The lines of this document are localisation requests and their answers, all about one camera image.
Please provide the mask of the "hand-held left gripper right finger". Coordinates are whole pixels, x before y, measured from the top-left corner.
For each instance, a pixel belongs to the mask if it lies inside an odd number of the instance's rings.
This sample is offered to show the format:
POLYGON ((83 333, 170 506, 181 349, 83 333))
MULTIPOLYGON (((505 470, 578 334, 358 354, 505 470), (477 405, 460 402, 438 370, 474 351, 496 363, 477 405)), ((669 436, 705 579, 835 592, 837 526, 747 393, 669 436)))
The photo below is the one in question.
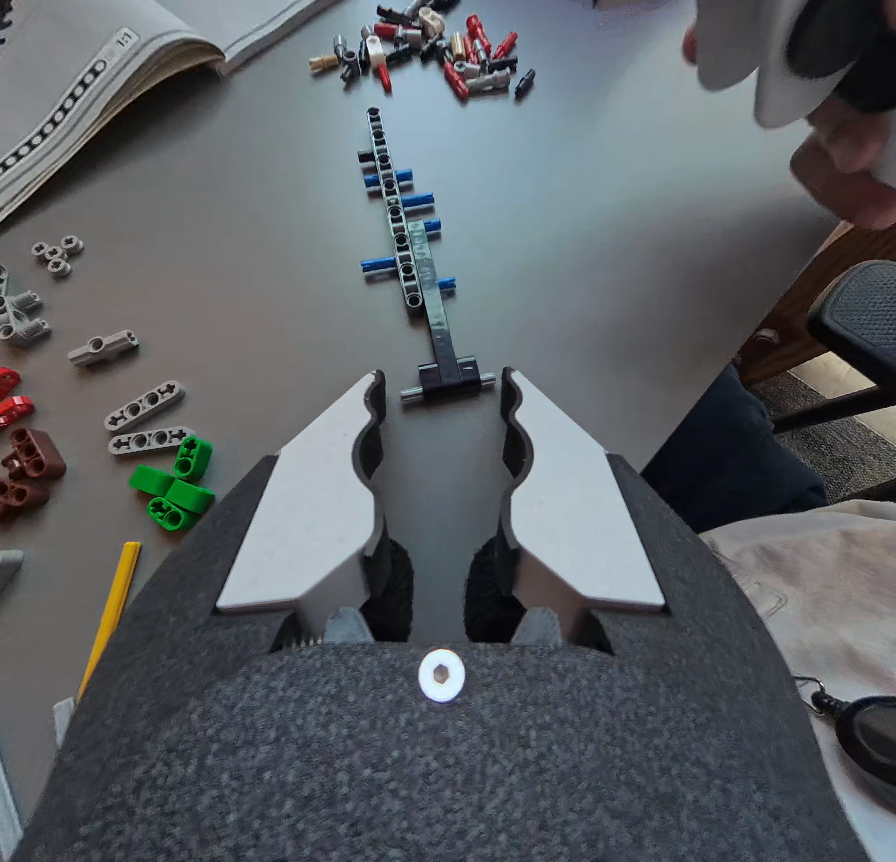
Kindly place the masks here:
POLYGON ((497 582, 526 610, 555 615, 568 644, 608 644, 601 610, 666 604, 603 446, 521 371, 501 377, 511 484, 497 527, 497 582))

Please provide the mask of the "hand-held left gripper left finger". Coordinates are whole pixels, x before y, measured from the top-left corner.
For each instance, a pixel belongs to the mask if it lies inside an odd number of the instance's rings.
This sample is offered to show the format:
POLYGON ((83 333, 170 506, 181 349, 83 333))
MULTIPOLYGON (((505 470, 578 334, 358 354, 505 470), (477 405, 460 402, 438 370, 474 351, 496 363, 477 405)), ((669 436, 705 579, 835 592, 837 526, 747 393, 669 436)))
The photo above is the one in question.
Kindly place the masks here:
POLYGON ((280 449, 218 613, 288 611, 321 634, 332 612, 384 596, 392 546, 373 476, 385 398, 384 372, 371 371, 280 449))

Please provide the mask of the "grey lego beam assembly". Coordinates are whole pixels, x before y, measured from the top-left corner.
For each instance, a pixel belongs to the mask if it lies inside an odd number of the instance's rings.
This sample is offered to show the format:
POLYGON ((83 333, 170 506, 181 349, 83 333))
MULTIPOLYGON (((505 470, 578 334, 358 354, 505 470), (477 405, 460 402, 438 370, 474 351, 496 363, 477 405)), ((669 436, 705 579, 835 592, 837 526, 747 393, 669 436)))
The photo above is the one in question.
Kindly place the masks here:
POLYGON ((378 196, 385 207, 392 253, 364 260, 360 268, 366 277, 396 274, 408 315, 427 323, 433 353, 432 361, 418 368, 418 385, 402 390, 399 398, 410 404, 492 388, 496 375, 481 371, 475 356, 459 357, 454 348, 443 296, 454 292, 455 280, 438 277, 430 245, 431 237, 441 233, 441 221, 416 217, 434 207, 434 195, 405 190, 413 184, 413 174, 394 166, 381 109, 371 106, 365 117, 370 143, 357 159, 366 192, 378 196))

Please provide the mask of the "grey thin lego liftarm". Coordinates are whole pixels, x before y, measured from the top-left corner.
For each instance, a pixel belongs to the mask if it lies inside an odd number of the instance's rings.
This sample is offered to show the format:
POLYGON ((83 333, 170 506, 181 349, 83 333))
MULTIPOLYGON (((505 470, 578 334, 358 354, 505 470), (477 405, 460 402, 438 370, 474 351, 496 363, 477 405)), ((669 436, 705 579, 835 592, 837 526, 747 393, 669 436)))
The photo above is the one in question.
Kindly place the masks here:
POLYGON ((112 435, 134 431, 153 416, 171 408, 185 397, 185 386, 176 380, 165 381, 150 391, 111 412, 104 428, 112 435))
POLYGON ((112 437, 107 450, 114 456, 176 451, 196 431, 188 427, 161 427, 112 437))

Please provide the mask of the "yellow lego axle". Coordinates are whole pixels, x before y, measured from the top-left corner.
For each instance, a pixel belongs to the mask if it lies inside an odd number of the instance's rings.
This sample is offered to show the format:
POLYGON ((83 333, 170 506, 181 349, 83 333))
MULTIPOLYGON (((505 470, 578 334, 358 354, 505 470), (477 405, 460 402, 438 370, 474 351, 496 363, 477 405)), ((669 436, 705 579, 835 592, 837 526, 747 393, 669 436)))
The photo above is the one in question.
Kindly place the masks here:
POLYGON ((74 696, 75 703, 78 703, 82 699, 96 666, 106 649, 106 645, 118 627, 129 597, 140 551, 141 542, 139 541, 129 541, 124 543, 122 547, 116 572, 108 591, 106 603, 91 647, 91 653, 89 654, 87 665, 85 666, 84 676, 78 691, 74 696))

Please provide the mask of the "grey straight lego connector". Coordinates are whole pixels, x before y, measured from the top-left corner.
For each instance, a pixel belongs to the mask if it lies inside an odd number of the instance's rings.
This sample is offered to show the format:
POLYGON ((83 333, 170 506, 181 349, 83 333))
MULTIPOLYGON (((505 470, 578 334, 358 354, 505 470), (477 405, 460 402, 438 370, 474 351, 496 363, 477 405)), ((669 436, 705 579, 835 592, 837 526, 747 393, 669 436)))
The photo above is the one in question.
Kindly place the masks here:
POLYGON ((131 330, 118 330, 105 337, 89 339, 81 347, 69 351, 66 358, 76 367, 89 367, 111 362, 139 347, 140 341, 131 330))

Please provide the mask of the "brown lego connector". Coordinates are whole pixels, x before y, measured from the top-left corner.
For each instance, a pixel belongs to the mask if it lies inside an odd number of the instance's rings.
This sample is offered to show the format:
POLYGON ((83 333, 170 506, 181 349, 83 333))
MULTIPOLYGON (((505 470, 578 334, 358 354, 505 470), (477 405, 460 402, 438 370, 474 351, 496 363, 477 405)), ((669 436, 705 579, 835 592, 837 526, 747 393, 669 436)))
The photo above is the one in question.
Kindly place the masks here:
POLYGON ((45 505, 50 492, 44 487, 1 480, 1 519, 6 520, 16 515, 37 509, 45 505))
POLYGON ((48 433, 20 427, 9 434, 11 451, 2 459, 2 468, 13 481, 60 479, 66 463, 48 433))

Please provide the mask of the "pile of small lego pins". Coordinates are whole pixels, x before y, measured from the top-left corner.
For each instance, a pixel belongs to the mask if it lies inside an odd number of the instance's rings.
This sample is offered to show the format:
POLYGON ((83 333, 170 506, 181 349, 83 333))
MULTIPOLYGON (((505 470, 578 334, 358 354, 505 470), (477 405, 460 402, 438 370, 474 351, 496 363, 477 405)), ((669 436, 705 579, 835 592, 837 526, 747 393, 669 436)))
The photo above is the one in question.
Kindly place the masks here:
POLYGON ((360 28, 355 47, 336 35, 330 54, 309 59, 309 72, 315 78, 336 72, 346 89, 369 75, 390 95, 392 74, 419 62, 441 74, 461 104, 472 97, 498 93, 511 92, 515 101, 527 97, 536 70, 517 76, 518 33, 511 31, 493 43, 477 14, 469 14, 463 25, 452 26, 449 17, 461 3, 412 0, 404 8, 377 5, 376 20, 360 28))

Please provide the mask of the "lego instruction booklet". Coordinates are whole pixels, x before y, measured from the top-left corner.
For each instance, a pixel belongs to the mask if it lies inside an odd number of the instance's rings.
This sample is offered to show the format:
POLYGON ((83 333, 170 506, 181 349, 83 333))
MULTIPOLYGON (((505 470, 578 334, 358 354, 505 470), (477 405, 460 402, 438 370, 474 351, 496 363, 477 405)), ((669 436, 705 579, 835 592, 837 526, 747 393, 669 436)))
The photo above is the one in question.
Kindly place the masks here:
POLYGON ((227 75, 338 1, 2 0, 2 220, 141 94, 227 75))

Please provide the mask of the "person's right hand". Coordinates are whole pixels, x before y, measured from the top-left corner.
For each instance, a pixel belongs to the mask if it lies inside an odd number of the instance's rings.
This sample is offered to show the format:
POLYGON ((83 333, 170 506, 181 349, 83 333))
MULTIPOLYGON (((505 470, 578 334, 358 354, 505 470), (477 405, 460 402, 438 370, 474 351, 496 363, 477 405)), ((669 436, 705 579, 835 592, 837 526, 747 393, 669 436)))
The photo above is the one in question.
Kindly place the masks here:
POLYGON ((828 98, 807 122, 811 133, 790 161, 797 182, 840 220, 862 229, 892 227, 894 188, 872 172, 888 140, 889 114, 861 114, 828 98))

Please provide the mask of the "person's leg in dark trousers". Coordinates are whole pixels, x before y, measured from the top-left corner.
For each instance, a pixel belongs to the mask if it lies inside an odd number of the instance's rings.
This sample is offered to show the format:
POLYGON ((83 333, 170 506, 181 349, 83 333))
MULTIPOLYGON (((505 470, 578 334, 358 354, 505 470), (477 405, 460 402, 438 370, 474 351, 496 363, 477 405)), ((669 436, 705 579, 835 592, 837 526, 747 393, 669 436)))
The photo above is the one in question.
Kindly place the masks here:
POLYGON ((695 533, 829 503, 823 479, 778 442, 728 364, 642 471, 695 533))

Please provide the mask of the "person's white garment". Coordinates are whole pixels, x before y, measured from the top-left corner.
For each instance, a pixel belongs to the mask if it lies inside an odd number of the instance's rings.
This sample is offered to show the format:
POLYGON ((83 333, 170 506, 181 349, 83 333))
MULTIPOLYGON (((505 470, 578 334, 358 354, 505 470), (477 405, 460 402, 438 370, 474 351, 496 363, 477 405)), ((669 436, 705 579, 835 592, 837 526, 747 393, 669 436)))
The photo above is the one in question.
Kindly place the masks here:
POLYGON ((702 532, 792 676, 843 701, 894 696, 895 504, 853 499, 702 532))

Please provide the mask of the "wooden furniture piece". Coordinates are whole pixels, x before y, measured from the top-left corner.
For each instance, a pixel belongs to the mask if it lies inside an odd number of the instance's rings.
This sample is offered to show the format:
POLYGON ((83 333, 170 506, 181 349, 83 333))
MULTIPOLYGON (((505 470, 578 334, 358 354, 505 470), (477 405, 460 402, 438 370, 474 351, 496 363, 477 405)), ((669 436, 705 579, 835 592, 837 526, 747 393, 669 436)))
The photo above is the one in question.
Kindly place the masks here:
POLYGON ((869 235, 845 221, 831 233, 792 285, 735 354, 741 382, 757 385, 823 354, 805 326, 816 299, 858 263, 858 248, 869 235))

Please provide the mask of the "black office chair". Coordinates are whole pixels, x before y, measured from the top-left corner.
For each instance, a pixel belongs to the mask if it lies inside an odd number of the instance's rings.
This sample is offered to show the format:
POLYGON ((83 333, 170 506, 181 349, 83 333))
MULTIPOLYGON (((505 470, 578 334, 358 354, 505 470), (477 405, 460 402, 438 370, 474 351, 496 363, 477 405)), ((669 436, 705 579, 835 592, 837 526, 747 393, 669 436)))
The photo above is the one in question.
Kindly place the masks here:
POLYGON ((813 304, 806 327, 815 341, 873 386, 774 418, 775 434, 894 406, 894 262, 874 260, 851 268, 813 304))

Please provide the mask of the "black badge reel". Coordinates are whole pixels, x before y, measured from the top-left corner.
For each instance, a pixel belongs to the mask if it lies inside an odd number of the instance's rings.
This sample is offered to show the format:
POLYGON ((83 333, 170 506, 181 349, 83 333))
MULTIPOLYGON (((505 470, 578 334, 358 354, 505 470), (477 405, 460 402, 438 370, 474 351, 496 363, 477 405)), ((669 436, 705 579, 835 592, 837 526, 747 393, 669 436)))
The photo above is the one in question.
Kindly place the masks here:
POLYGON ((867 695, 853 701, 828 693, 823 682, 793 675, 799 689, 814 686, 804 706, 832 724, 840 749, 868 789, 890 806, 895 804, 895 697, 867 695))

